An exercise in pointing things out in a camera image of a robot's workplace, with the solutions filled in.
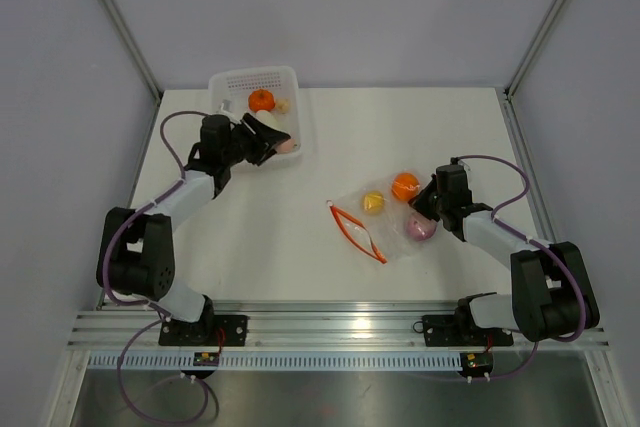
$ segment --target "toy fruit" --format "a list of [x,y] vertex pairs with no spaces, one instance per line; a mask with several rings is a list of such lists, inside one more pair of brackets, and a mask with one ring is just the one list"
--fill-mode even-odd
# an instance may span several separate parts
[[286,114],[291,110],[289,99],[276,99],[276,110],[281,114]]
[[407,219],[404,231],[409,237],[417,242],[430,239],[436,233],[438,223],[435,220],[429,220],[417,212],[413,212]]
[[289,152],[293,152],[293,149],[296,148],[296,141],[293,139],[285,140],[282,144],[276,147],[276,152],[278,154],[288,154]]
[[362,208],[366,214],[377,215],[384,209],[384,196],[382,192],[372,190],[362,197]]
[[418,195],[419,190],[420,181],[415,175],[409,172],[398,174],[396,178],[393,179],[393,185],[391,186],[391,193],[401,202],[409,202]]
[[273,94],[265,89],[255,90],[249,96],[249,109],[253,112],[260,110],[272,111],[276,106]]

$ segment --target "white plastic basket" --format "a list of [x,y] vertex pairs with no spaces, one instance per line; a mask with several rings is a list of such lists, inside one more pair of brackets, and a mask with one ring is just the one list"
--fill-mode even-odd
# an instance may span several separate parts
[[300,157],[304,145],[300,125],[304,114],[298,96],[298,78],[291,67],[257,67],[231,70],[214,75],[209,80],[212,112],[220,107],[223,100],[230,100],[231,112],[237,117],[242,117],[245,113],[250,112],[249,95],[258,89],[268,90],[276,99],[289,100],[291,108],[287,114],[273,113],[278,118],[283,130],[291,135],[295,141],[295,147],[291,152],[274,155],[265,162],[265,165],[290,162]]

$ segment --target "red wire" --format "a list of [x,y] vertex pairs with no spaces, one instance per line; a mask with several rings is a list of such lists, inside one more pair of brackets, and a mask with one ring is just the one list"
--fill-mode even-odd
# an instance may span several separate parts
[[227,334],[224,333],[224,329],[218,328],[216,332],[216,336],[218,337],[218,359],[222,355],[222,347],[224,347],[224,343],[227,340]]
[[493,347],[493,334],[489,334],[489,337],[487,338],[487,348],[484,349],[483,354],[489,352],[491,350],[491,347]]

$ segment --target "metal floor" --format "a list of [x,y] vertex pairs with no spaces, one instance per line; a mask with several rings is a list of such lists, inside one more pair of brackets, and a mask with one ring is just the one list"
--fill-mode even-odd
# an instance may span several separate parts
[[[520,362],[496,354],[496,372]],[[167,421],[193,415],[202,394],[186,381],[145,389],[172,372],[125,371],[136,404]],[[604,426],[586,362],[579,352],[540,353],[522,375],[467,385],[400,372],[237,372],[208,379],[219,402],[192,425],[260,427]],[[453,373],[439,374],[451,378]],[[89,370],[74,427],[149,425],[124,407],[115,371]]]

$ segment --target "cable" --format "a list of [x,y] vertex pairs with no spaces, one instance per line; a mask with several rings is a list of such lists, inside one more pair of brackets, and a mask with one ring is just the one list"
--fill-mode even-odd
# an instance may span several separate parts
[[160,139],[162,140],[162,143],[165,145],[165,147],[173,157],[173,160],[176,161],[176,164],[180,169],[180,180],[177,181],[175,184],[173,184],[171,187],[169,187],[169,189],[167,189],[164,193],[160,194],[153,202],[149,202],[148,204],[140,207],[138,210],[134,212],[134,214],[131,217],[129,217],[126,221],[124,221],[124,223],[118,228],[118,230],[116,230],[115,234],[113,234],[113,237],[111,237],[111,240],[109,241],[109,244],[107,245],[107,249],[105,251],[104,259],[102,260],[102,285],[104,286],[104,291],[107,294],[107,297],[109,297],[109,299],[111,300],[111,302],[122,307],[133,306],[133,305],[144,305],[147,303],[147,301],[145,300],[126,301],[126,300],[118,299],[115,296],[113,290],[111,289],[111,284],[109,283],[109,265],[111,262],[111,255],[113,254],[113,249],[115,248],[115,245],[120,239],[120,237],[122,236],[122,234],[135,222],[136,219],[138,219],[144,213],[149,211],[156,204],[159,204],[160,202],[165,200],[171,194],[176,192],[180,187],[182,187],[182,185],[184,185],[184,180],[186,177],[184,166],[182,165],[182,162],[180,162],[180,157],[178,157],[178,154],[176,153],[175,149],[171,146],[171,144],[167,140],[167,137],[164,132],[167,122],[181,115],[200,115],[202,117],[206,117],[208,114],[205,114],[204,112],[198,112],[196,110],[183,110],[183,111],[174,112],[173,114],[168,115],[160,123]]
[[220,357],[222,356],[222,349],[224,347],[224,343],[227,340],[227,334],[224,333],[224,329],[218,328],[218,330],[216,330],[216,337],[218,337],[218,353],[215,354],[215,357],[211,362],[207,360],[199,360],[198,367],[209,366],[209,365],[212,367],[220,366]]
[[487,338],[487,348],[484,349],[483,354],[486,354],[486,353],[490,352],[491,351],[491,347],[493,347],[493,334],[489,333],[489,336]]
[[416,325],[417,324],[422,324],[421,320],[416,320],[413,325],[411,326],[411,330],[413,330],[416,334],[424,334],[424,326],[422,327],[422,330],[418,330],[416,329]]
[[[213,392],[213,389],[206,382],[204,382],[203,380],[200,380],[198,378],[195,378],[195,377],[192,377],[191,380],[197,382],[198,385],[200,387],[202,387],[203,392],[204,392],[204,402],[203,402],[202,407],[200,408],[200,410],[193,417],[191,417],[189,419],[186,419],[186,420],[165,421],[165,420],[162,420],[162,419],[157,419],[155,417],[151,417],[151,416],[145,414],[144,412],[142,412],[140,409],[138,409],[136,407],[136,405],[133,403],[133,401],[127,395],[127,392],[126,392],[126,390],[124,388],[124,382],[122,380],[122,364],[124,362],[125,355],[126,355],[127,351],[129,350],[129,348],[133,345],[133,343],[136,341],[136,339],[138,337],[140,337],[143,333],[147,332],[149,329],[155,327],[156,325],[161,324],[164,321],[164,317],[167,317],[169,315],[169,312],[167,312],[164,309],[162,309],[159,305],[156,305],[154,303],[149,303],[146,300],[124,301],[124,300],[118,299],[115,296],[115,293],[113,292],[113,290],[111,289],[111,284],[109,283],[109,267],[110,267],[111,255],[113,253],[113,249],[115,248],[116,243],[118,242],[118,240],[120,239],[122,234],[135,222],[136,219],[138,219],[140,216],[145,214],[147,211],[149,211],[155,205],[159,204],[160,202],[162,202],[163,200],[168,198],[170,195],[172,195],[174,192],[176,192],[180,187],[182,187],[182,185],[184,185],[184,181],[185,181],[185,178],[186,178],[186,171],[184,169],[184,166],[182,165],[182,162],[180,161],[180,157],[178,157],[178,154],[176,153],[175,149],[171,146],[171,144],[167,140],[167,137],[166,137],[165,131],[164,131],[165,126],[166,126],[166,124],[167,124],[167,122],[169,120],[171,120],[171,119],[173,119],[175,117],[181,116],[181,115],[200,115],[202,117],[206,117],[208,114],[206,114],[204,112],[191,111],[191,110],[174,112],[173,114],[170,114],[167,117],[165,117],[162,120],[162,122],[160,123],[160,139],[162,140],[162,143],[165,145],[165,147],[167,148],[167,150],[169,151],[169,153],[171,154],[173,159],[176,161],[176,164],[178,165],[178,168],[180,170],[180,180],[178,180],[171,187],[169,187],[169,189],[167,189],[164,193],[160,194],[154,201],[149,202],[146,205],[143,205],[142,207],[137,209],[133,213],[133,215],[131,215],[125,222],[123,222],[123,224],[116,230],[115,234],[113,235],[113,237],[109,241],[109,244],[107,245],[107,249],[105,251],[104,259],[102,261],[102,285],[104,286],[104,291],[107,294],[107,297],[109,297],[109,299],[114,304],[119,305],[119,306],[133,306],[133,305],[149,304],[149,306],[152,309],[154,309],[156,312],[158,312],[158,315],[160,316],[159,320],[156,320],[155,322],[152,322],[148,326],[140,329],[133,337],[131,337],[129,342],[127,342],[127,344],[125,345],[124,349],[122,349],[122,353],[120,354],[120,357],[118,357],[118,363],[117,363],[117,366],[116,366],[116,375],[118,377],[118,386],[119,386],[119,389],[120,389],[120,395],[122,396],[122,399],[124,400],[124,402],[127,405],[127,407],[129,409],[131,409],[131,411],[134,414],[136,414],[138,417],[140,417],[141,419],[146,420],[147,422],[150,422],[150,423],[156,424],[156,425],[187,425],[187,424],[190,424],[190,423],[193,423],[193,422],[197,421],[200,417],[202,417],[202,415],[204,414],[204,412],[205,412],[205,410],[207,408],[207,405],[209,403],[209,394],[212,395],[212,397],[214,399],[214,402],[216,404],[216,409],[217,409],[216,410],[216,418],[218,416],[218,410],[219,410],[219,403],[218,403],[218,400],[217,400],[217,398],[216,398],[216,396],[215,396],[215,394]],[[218,357],[219,357],[220,353],[222,353],[222,343],[220,344]],[[158,382],[154,386],[152,386],[151,389],[153,389],[155,387],[158,387],[160,385],[164,385],[167,382],[171,382],[173,380],[181,379],[181,378],[182,378],[181,375],[175,375],[175,376],[168,377],[168,378]]]
[[[202,403],[202,407],[200,408],[200,410],[194,416],[192,416],[192,417],[190,417],[190,418],[188,418],[186,420],[162,420],[162,419],[158,419],[158,418],[155,418],[155,417],[151,417],[150,415],[144,413],[143,411],[138,409],[138,407],[136,407],[136,405],[133,403],[133,401],[131,401],[131,399],[127,395],[127,391],[126,391],[126,389],[124,387],[124,381],[122,380],[122,364],[124,363],[124,358],[127,355],[127,352],[129,350],[129,348],[138,339],[138,337],[140,337],[142,334],[144,334],[148,330],[152,329],[153,327],[155,327],[156,325],[159,325],[161,323],[162,323],[162,319],[156,320],[154,322],[151,322],[146,327],[143,327],[138,332],[136,332],[133,335],[133,337],[131,337],[131,339],[129,339],[129,342],[127,342],[127,345],[125,345],[124,349],[122,349],[122,353],[120,354],[120,357],[118,357],[118,362],[116,364],[116,376],[118,378],[118,387],[120,389],[120,395],[122,396],[122,399],[124,400],[124,402],[127,405],[127,407],[129,407],[129,409],[131,409],[131,411],[134,414],[136,414],[138,417],[140,417],[141,419],[143,419],[143,420],[145,420],[147,422],[150,422],[150,423],[155,424],[155,425],[187,425],[187,424],[191,424],[191,423],[197,421],[200,417],[202,417],[202,415],[204,414],[205,410],[207,410],[207,405],[209,405],[209,393],[212,391],[212,389],[205,381],[200,380],[195,376],[191,377],[191,380],[196,382],[202,388],[202,391],[204,393],[204,402]],[[154,387],[158,387],[160,385],[164,385],[167,382],[171,382],[173,380],[177,380],[177,379],[181,379],[181,378],[182,378],[181,375],[174,375],[174,376],[168,377],[168,378],[158,382],[157,384],[154,385]]]
[[[157,387],[159,387],[161,385],[164,385],[166,383],[171,383],[172,381],[173,381],[173,377],[164,378],[162,380],[159,380],[156,383],[152,384],[151,386],[147,387],[141,393],[139,393],[134,399],[131,399],[130,396],[129,396],[129,399],[134,404],[137,404],[139,401],[141,401],[147,395],[149,395],[151,392],[153,392]],[[100,410],[102,412],[104,412],[105,414],[115,415],[115,414],[123,412],[123,411],[125,411],[125,410],[127,410],[129,408],[127,406],[127,404],[125,404],[124,402],[122,403],[122,405],[120,405],[118,407],[113,407],[112,405],[106,406],[105,402],[103,402],[101,400],[103,395],[100,393],[99,385],[100,385],[99,383],[96,383],[94,385],[94,390],[95,390],[94,397],[95,397],[95,400],[96,400],[96,404],[98,405],[98,407],[100,408]]]
[[531,349],[531,352],[529,353],[529,356],[522,361],[522,363],[516,367],[515,369],[513,369],[510,372],[505,372],[504,374],[497,374],[497,375],[491,375],[488,377],[473,377],[471,378],[471,380],[469,380],[469,378],[464,378],[464,377],[440,377],[437,375],[430,375],[430,374],[425,374],[425,375],[418,375],[420,378],[422,379],[428,379],[428,380],[437,380],[437,381],[441,381],[441,382],[466,382],[466,383],[477,383],[477,382],[489,382],[491,380],[507,380],[507,379],[511,379],[513,377],[515,377],[518,374],[521,374],[522,371],[524,371],[527,367],[529,367],[529,365],[531,365],[531,362],[533,361],[534,357],[536,356],[536,354],[538,353],[538,346],[539,343],[538,342],[534,342],[533,344],[533,348]]
[[560,260],[560,258],[556,254],[554,254],[548,247],[542,245],[540,242],[538,242],[535,239],[528,238],[525,234],[523,234],[519,230],[515,229],[514,227],[511,227],[510,225],[508,225],[505,222],[501,221],[500,219],[496,218],[496,214],[498,213],[499,210],[503,209],[507,205],[513,204],[514,202],[522,199],[525,195],[527,195],[527,193],[531,189],[531,182],[529,181],[529,177],[527,176],[525,171],[522,170],[517,165],[509,162],[508,160],[504,160],[504,159],[501,159],[499,157],[493,157],[491,155],[462,155],[460,157],[456,157],[456,159],[458,159],[458,160],[464,160],[464,159],[492,160],[494,162],[499,162],[501,164],[504,164],[504,165],[507,165],[507,166],[511,167],[513,170],[518,172],[520,174],[520,176],[522,177],[522,180],[524,181],[524,189],[523,189],[523,191],[520,192],[515,197],[513,197],[513,198],[511,198],[511,199],[509,199],[509,200],[507,200],[505,202],[502,202],[496,208],[494,208],[491,211],[491,220],[493,220],[493,222],[496,225],[498,225],[499,227],[501,227],[503,230],[506,230],[510,234],[515,235],[520,240],[523,240],[523,241],[533,245],[537,249],[541,250],[542,252],[544,252],[560,268],[560,270],[562,271],[562,274],[566,277],[567,281],[569,282],[569,285],[571,286],[571,289],[573,290],[573,293],[576,296],[576,299],[578,301],[578,308],[580,310],[580,314],[579,314],[579,319],[578,319],[578,327],[575,330],[575,332],[573,334],[571,334],[570,336],[568,336],[568,337],[555,337],[554,340],[557,340],[559,342],[573,342],[578,337],[580,337],[580,335],[582,335],[582,332],[584,332],[584,329],[585,329],[585,326],[586,326],[586,323],[587,323],[587,307],[586,307],[586,305],[584,303],[584,297],[582,295],[582,291],[580,290],[580,286],[578,285],[578,282],[576,282],[575,277],[573,276],[573,274],[571,273],[569,268],[566,266],[566,264],[562,260]]

